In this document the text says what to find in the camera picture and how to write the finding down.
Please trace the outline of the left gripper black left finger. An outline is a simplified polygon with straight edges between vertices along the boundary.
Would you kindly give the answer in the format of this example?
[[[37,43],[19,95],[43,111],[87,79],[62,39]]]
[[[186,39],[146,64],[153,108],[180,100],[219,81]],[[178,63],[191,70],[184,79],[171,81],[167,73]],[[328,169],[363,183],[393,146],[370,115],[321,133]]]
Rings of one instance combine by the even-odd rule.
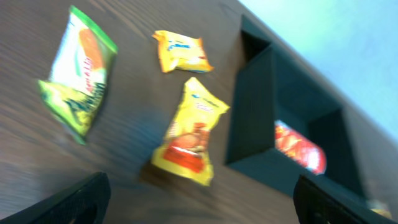
[[[102,223],[111,187],[106,173],[96,172],[45,200],[1,220],[1,224]]]

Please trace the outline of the yellow-orange biscuit packet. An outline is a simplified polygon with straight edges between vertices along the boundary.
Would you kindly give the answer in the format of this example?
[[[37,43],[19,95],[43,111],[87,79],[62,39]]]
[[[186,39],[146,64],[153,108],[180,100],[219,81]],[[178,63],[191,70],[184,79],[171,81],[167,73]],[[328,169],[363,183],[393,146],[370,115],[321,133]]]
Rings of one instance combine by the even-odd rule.
[[[166,30],[157,30],[152,37],[158,41],[158,56],[162,72],[186,70],[207,73],[213,70],[201,38],[195,39]]]

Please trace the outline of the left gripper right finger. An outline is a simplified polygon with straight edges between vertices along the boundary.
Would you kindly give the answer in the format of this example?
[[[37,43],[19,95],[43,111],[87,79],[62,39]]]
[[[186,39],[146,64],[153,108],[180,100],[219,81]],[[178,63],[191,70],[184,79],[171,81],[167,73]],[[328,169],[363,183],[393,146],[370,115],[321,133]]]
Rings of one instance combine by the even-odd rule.
[[[395,224],[353,200],[342,190],[323,189],[304,175],[294,187],[294,207],[300,224]]]

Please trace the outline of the green wafer snack packet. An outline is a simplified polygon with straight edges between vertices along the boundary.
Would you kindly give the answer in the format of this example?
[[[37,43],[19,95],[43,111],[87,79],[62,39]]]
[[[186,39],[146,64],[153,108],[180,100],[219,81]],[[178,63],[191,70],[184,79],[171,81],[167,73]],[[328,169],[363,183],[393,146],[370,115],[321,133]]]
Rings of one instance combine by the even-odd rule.
[[[90,17],[75,6],[52,64],[39,80],[39,93],[52,115],[79,144],[102,104],[118,46]]]

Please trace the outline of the yellow Apollo cake packet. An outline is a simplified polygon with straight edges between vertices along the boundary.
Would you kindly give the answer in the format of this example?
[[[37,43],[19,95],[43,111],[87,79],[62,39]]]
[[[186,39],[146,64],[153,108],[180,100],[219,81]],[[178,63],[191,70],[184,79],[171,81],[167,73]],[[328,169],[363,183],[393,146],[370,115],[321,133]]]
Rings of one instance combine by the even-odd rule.
[[[388,206],[385,203],[382,203],[378,200],[368,200],[367,206],[373,212],[392,220],[392,215],[389,211]]]

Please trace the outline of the dark green open gift box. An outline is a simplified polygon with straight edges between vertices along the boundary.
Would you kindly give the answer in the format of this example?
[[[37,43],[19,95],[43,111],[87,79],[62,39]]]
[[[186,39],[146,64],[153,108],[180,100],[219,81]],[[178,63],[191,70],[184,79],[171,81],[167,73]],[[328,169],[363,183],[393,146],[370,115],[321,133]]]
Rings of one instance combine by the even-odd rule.
[[[226,164],[292,200],[300,175],[367,208],[378,200],[397,222],[397,144],[271,31],[242,16],[241,37],[247,63],[236,76]],[[276,120],[322,148],[324,174],[275,147]]]

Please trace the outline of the yellow-red snack packet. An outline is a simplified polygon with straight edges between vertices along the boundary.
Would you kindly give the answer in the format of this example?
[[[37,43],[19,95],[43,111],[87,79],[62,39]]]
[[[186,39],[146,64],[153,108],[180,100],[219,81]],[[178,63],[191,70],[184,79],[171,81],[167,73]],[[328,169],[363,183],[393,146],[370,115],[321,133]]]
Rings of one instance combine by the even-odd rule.
[[[151,164],[209,186],[214,176],[208,153],[211,130],[229,106],[212,95],[195,77],[187,80],[177,112],[154,151]]]

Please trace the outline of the red Pringles can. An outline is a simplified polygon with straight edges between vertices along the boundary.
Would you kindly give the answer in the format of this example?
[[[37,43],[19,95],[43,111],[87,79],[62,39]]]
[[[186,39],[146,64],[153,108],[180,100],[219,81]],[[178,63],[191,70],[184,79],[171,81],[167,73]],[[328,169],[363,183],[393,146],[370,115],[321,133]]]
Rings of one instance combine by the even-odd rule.
[[[275,121],[275,147],[315,175],[326,171],[326,154],[322,148],[281,120]]]

